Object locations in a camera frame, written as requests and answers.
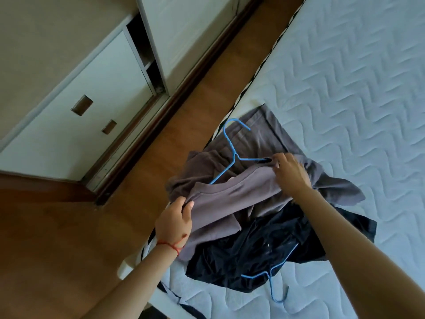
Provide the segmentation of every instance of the white mattress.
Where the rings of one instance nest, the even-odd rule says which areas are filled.
[[[358,185],[350,211],[378,222],[376,245],[425,288],[425,0],[305,0],[231,117],[266,103],[305,154]],[[163,283],[208,319],[355,318],[329,262],[287,263],[250,294]]]

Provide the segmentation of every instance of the clothes hanger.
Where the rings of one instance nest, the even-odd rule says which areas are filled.
[[[236,121],[236,122],[238,122],[239,124],[241,124],[244,128],[247,128],[248,129],[248,131],[251,131],[251,128],[249,128],[245,123],[243,123],[241,120],[239,120],[239,119],[228,119],[227,121],[226,121],[226,123],[223,125],[223,133],[224,133],[224,137],[226,138],[226,140],[227,140],[227,142],[229,143],[229,145],[230,145],[230,148],[231,148],[231,150],[232,150],[232,152],[233,152],[233,161],[230,163],[230,165],[228,165],[227,167],[226,167],[226,169],[224,169],[223,171],[221,171],[220,172],[220,174],[218,175],[218,176],[216,176],[213,180],[212,180],[212,182],[210,182],[210,185],[212,185],[214,182],[216,182],[217,181],[217,179],[218,178],[220,178],[227,170],[229,170],[230,169],[230,167],[231,166],[233,166],[234,164],[235,164],[235,162],[236,162],[236,157],[238,157],[238,159],[239,160],[241,160],[241,161],[266,161],[266,160],[268,160],[268,159],[266,159],[266,158],[241,158],[240,156],[239,156],[239,154],[236,152],[236,149],[235,149],[235,147],[233,146],[233,143],[231,142],[231,140],[229,139],[229,137],[227,136],[227,134],[226,134],[226,125],[227,125],[227,123],[229,123],[229,122],[231,122],[231,121]]]
[[[290,251],[290,253],[288,254],[288,256],[287,256],[287,257],[285,257],[284,261],[283,261],[283,262],[281,262],[281,263],[279,263],[279,264],[277,264],[277,265],[275,265],[275,266],[273,266],[273,267],[270,269],[270,271],[269,271],[269,272],[267,272],[267,271],[263,271],[263,272],[261,272],[261,273],[258,273],[258,274],[256,274],[256,275],[254,275],[254,276],[249,276],[249,275],[241,274],[241,277],[246,278],[246,279],[255,279],[255,278],[258,278],[259,276],[261,276],[261,275],[263,275],[263,274],[267,275],[267,277],[268,277],[268,279],[269,279],[269,284],[270,284],[270,294],[272,295],[272,300],[273,300],[274,302],[276,302],[276,303],[284,303],[284,301],[286,300],[286,297],[288,296],[289,287],[286,287],[286,290],[284,291],[284,296],[283,296],[282,300],[276,300],[276,299],[274,298],[274,296],[273,296],[272,271],[273,271],[275,268],[277,268],[277,267],[279,267],[279,266],[281,266],[281,265],[284,265],[284,264],[286,263],[286,260],[288,259],[288,257],[290,257],[290,255],[291,255],[291,254],[292,254],[292,252],[295,250],[295,248],[297,248],[297,246],[298,246],[298,243],[297,243],[297,244],[294,246],[294,248]]]

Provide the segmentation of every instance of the bed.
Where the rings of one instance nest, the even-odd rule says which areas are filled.
[[[378,222],[376,246],[423,289],[424,31],[425,0],[304,0],[223,119],[266,103],[306,156],[362,189],[348,210]],[[177,304],[207,319],[356,318],[329,262],[287,263],[273,286],[277,299],[289,287],[283,305],[268,284],[244,294],[189,279],[176,261],[151,303],[172,318],[191,317]]]

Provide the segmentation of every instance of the floor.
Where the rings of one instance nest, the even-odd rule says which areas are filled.
[[[0,316],[79,318],[119,281],[167,204],[166,180],[202,150],[302,0],[265,0],[103,208],[0,205]]]

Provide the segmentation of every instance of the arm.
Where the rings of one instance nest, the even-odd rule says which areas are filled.
[[[424,291],[311,188],[292,154],[274,158],[277,182],[309,219],[357,315],[425,318]]]
[[[182,213],[185,200],[186,198],[179,197],[161,213],[155,223],[158,240],[176,247],[184,246],[192,229],[190,212],[193,207],[193,202],[188,203]],[[162,275],[176,257],[177,251],[172,247],[157,245],[114,290],[82,319],[137,319]]]

